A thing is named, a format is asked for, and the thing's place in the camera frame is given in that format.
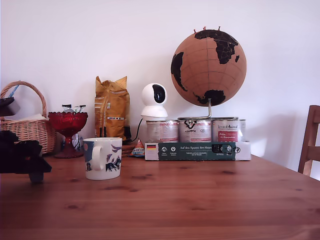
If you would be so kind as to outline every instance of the red glass bowl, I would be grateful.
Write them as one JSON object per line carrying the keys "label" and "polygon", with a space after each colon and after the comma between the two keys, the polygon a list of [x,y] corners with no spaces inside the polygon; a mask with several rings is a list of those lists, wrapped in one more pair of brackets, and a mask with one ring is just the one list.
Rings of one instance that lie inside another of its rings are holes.
{"label": "red glass bowl", "polygon": [[63,151],[54,157],[58,159],[71,159],[83,156],[82,151],[76,151],[72,145],[72,136],[79,132],[87,122],[86,112],[49,112],[49,122],[60,134],[65,136],[65,146]]}

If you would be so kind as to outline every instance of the basket handle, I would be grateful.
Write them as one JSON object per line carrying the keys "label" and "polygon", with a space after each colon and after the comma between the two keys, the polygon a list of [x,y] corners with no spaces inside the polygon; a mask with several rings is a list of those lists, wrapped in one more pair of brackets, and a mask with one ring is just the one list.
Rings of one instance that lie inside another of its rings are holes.
{"label": "basket handle", "polygon": [[38,94],[38,96],[41,99],[42,102],[42,116],[47,118],[47,103],[45,100],[45,97],[42,95],[42,93],[31,83],[28,83],[26,81],[13,81],[11,83],[9,83],[7,86],[5,86],[2,91],[1,91],[1,95],[0,98],[3,99],[5,98],[6,93],[8,92],[8,90],[16,85],[24,85],[27,86],[29,88],[31,88],[32,90],[35,91],[36,94]]}

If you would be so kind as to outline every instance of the paint can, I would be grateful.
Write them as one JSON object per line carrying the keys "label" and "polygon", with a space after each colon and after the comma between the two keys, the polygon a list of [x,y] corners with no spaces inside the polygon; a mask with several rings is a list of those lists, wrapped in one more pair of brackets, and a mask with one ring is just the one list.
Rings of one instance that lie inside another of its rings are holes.
{"label": "paint can", "polygon": [[178,120],[145,121],[147,143],[177,143]]}
{"label": "paint can", "polygon": [[212,140],[214,142],[244,142],[245,119],[217,119],[212,121]]}
{"label": "paint can", "polygon": [[210,143],[212,121],[211,120],[180,120],[179,142],[180,143]]}

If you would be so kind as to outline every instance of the security camera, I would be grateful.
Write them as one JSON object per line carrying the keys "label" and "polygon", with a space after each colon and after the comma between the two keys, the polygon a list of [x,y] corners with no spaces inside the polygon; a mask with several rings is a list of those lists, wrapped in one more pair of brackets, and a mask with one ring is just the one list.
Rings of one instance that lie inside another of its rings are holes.
{"label": "security camera", "polygon": [[142,101],[145,105],[141,116],[146,121],[166,120],[168,113],[163,107],[167,101],[167,91],[159,83],[150,83],[142,90]]}

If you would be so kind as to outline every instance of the white mug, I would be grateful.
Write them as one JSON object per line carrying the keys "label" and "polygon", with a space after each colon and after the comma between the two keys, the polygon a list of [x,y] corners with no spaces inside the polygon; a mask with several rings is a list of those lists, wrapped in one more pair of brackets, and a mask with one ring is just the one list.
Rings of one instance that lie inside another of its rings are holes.
{"label": "white mug", "polygon": [[90,180],[119,177],[122,138],[95,137],[83,140],[85,176]]}

